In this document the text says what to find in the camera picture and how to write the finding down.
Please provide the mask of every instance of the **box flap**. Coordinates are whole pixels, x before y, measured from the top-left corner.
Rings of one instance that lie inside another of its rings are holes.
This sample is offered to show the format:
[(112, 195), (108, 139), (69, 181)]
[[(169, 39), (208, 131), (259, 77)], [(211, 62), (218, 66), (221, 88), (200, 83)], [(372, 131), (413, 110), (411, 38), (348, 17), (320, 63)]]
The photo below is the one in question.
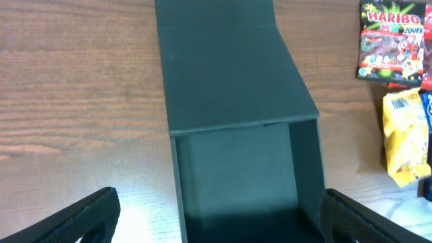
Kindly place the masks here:
[(318, 117), (268, 0), (156, 0), (170, 134)]

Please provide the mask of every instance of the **cardboard box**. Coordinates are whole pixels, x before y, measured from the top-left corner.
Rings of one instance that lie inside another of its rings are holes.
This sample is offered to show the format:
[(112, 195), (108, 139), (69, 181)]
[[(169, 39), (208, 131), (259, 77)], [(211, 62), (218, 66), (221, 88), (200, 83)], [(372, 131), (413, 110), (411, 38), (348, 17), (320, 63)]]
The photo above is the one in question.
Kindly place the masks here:
[(272, 1), (155, 3), (183, 242), (320, 241), (319, 113)]

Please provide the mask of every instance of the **haribo logo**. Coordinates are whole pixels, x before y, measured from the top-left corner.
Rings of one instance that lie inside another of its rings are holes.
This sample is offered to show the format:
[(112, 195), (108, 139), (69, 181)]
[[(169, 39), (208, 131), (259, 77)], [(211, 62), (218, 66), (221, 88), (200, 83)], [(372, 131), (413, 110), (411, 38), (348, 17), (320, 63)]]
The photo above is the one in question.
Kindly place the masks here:
[(374, 22), (383, 22), (391, 24), (420, 24), (420, 18), (414, 14), (400, 14), (400, 13), (384, 13), (379, 12), (367, 12), (367, 19)]

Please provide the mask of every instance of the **wooden table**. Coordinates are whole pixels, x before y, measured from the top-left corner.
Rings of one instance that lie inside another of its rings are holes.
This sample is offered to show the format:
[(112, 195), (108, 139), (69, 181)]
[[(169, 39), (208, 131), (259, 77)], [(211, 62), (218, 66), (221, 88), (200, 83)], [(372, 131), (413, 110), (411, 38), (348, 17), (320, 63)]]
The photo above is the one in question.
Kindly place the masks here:
[[(432, 238), (432, 203), (385, 170), (386, 88), (354, 78), (358, 1), (274, 4), (321, 112), (327, 186)], [(0, 238), (115, 186), (114, 242), (180, 241), (152, 0), (0, 2), (0, 159)]]

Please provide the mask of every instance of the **candy package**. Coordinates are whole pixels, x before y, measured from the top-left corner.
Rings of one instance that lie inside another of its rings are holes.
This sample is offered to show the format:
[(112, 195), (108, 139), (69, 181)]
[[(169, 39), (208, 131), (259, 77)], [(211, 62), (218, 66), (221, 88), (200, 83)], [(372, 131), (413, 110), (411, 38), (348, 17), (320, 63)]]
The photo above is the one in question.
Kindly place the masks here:
[(432, 5), (360, 2), (357, 78), (432, 89)]
[(399, 187), (431, 175), (429, 127), (419, 89), (387, 94), (383, 99), (387, 171)]

